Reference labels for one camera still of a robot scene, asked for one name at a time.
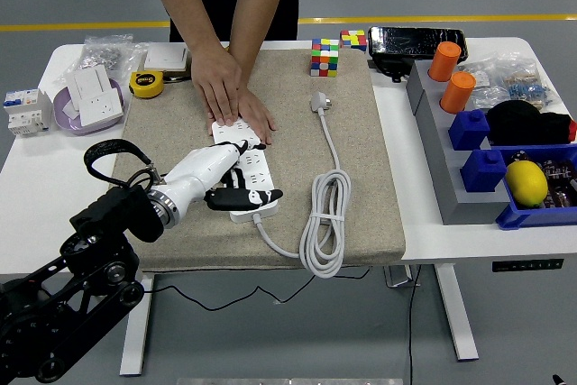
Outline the person's right hand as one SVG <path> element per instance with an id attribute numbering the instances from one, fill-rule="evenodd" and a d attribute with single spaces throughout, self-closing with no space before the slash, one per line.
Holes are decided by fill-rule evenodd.
<path id="1" fill-rule="evenodd" d="M 234 57 L 217 42 L 191 48 L 192 81 L 202 102 L 208 125 L 230 125 L 238 118 L 241 69 Z"/>

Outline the person's left hand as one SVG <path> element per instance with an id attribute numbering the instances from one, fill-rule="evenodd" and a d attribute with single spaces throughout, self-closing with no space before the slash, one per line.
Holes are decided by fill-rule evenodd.
<path id="1" fill-rule="evenodd" d="M 277 130 L 269 109 L 245 85 L 237 89 L 237 114 L 253 129 L 265 145 L 272 144 L 272 133 Z"/>

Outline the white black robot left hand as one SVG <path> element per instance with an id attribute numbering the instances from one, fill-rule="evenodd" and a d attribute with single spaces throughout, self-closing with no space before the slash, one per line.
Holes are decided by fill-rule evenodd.
<path id="1" fill-rule="evenodd" d="M 201 200 L 215 211 L 253 211 L 280 199 L 283 192 L 273 187 L 249 187 L 242 182 L 221 188 L 216 185 L 226 175 L 235 173 L 234 166 L 247 151 L 265 148 L 259 140 L 250 139 L 191 151 L 148 192 L 164 226 L 179 224 L 188 206 Z"/>

